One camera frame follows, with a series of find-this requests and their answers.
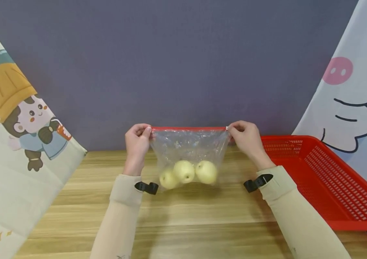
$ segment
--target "red basket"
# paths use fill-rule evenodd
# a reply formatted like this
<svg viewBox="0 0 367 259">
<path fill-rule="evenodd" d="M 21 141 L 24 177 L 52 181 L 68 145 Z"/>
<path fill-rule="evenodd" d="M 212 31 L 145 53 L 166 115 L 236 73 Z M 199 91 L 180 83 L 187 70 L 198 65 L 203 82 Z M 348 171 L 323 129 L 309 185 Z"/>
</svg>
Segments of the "red basket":
<svg viewBox="0 0 367 259">
<path fill-rule="evenodd" d="M 367 182 L 320 140 L 265 136 L 263 145 L 301 194 L 338 231 L 367 231 Z"/>
</svg>

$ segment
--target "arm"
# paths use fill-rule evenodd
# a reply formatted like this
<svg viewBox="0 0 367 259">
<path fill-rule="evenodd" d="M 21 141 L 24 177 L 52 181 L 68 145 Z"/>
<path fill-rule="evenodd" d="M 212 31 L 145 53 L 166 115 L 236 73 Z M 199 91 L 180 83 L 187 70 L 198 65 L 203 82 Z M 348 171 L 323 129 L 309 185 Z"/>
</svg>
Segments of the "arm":
<svg viewBox="0 0 367 259">
<path fill-rule="evenodd" d="M 110 195 L 107 212 L 95 237 L 90 259 L 129 259 L 142 202 L 134 185 L 142 181 L 144 156 L 149 148 L 151 127 L 134 125 L 126 133 L 127 159 Z"/>
<path fill-rule="evenodd" d="M 257 166 L 257 174 L 273 175 L 260 191 L 293 256 L 297 259 L 350 259 L 339 238 L 299 193 L 290 175 L 282 166 L 276 167 L 265 153 L 257 127 L 241 121 L 232 123 L 229 131 L 241 151 Z"/>
</svg>

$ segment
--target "ziplock bag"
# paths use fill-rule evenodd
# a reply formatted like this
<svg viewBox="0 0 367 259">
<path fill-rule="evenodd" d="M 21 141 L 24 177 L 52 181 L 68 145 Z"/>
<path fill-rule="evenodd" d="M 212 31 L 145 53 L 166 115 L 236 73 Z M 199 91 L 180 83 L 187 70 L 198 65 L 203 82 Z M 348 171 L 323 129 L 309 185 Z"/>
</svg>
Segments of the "ziplock bag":
<svg viewBox="0 0 367 259">
<path fill-rule="evenodd" d="M 226 127 L 153 127 L 162 190 L 190 182 L 215 185 L 230 139 Z"/>
</svg>

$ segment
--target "gray wall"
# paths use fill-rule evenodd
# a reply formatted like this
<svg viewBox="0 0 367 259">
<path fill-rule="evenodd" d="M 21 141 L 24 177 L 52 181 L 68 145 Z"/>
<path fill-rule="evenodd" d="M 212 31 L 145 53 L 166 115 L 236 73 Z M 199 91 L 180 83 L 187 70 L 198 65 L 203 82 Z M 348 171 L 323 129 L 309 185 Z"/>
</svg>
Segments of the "gray wall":
<svg viewBox="0 0 367 259">
<path fill-rule="evenodd" d="M 134 123 L 290 134 L 357 0 L 0 0 L 0 41 L 88 150 Z"/>
</svg>

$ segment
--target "hand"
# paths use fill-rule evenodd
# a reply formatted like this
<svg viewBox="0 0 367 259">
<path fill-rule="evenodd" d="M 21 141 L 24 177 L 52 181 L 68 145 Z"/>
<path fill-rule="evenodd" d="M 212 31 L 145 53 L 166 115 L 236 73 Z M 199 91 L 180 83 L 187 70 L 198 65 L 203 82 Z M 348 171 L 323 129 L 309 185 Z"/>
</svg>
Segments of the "hand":
<svg viewBox="0 0 367 259">
<path fill-rule="evenodd" d="M 9 136 L 8 145 L 13 151 L 21 149 L 21 142 L 17 137 Z"/>
<path fill-rule="evenodd" d="M 228 126 L 238 148 L 257 166 L 259 171 L 276 165 L 264 150 L 260 131 L 254 123 L 238 121 Z"/>
<path fill-rule="evenodd" d="M 134 125 L 127 131 L 126 150 L 127 158 L 123 174 L 139 176 L 144 166 L 144 156 L 149 150 L 149 138 L 152 128 L 141 123 Z"/>
</svg>

